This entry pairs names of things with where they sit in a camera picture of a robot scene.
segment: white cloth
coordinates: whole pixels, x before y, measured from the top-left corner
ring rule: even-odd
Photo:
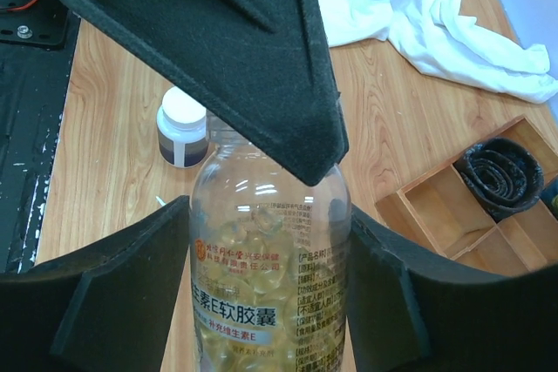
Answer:
[[[319,0],[330,46],[389,40],[421,73],[542,103],[558,92],[548,52],[459,15],[461,0]]]

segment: wooden table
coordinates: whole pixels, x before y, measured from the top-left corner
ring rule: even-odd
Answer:
[[[464,0],[463,13],[513,37],[497,0]],[[511,118],[527,114],[558,149],[543,105],[421,76],[388,43],[331,51],[342,92],[350,152],[342,168],[353,202],[374,203]],[[174,169],[157,148],[155,114],[164,78],[83,23],[71,75],[38,260],[66,254],[190,194],[196,168]],[[162,370],[192,365],[192,312],[186,270]],[[343,371],[354,371],[347,342]]]

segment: rolled black belt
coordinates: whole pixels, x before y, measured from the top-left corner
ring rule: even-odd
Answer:
[[[496,222],[528,210],[537,203],[544,187],[539,163],[510,139],[496,137],[478,143],[454,166]]]

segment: transparent plastic bottle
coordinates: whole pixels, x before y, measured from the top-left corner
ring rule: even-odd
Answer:
[[[191,199],[198,371],[338,371],[350,195],[308,187],[218,118]]]

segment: bottle label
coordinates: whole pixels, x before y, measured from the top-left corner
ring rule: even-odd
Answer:
[[[199,371],[340,370],[348,242],[316,250],[300,207],[259,206],[194,241]]]

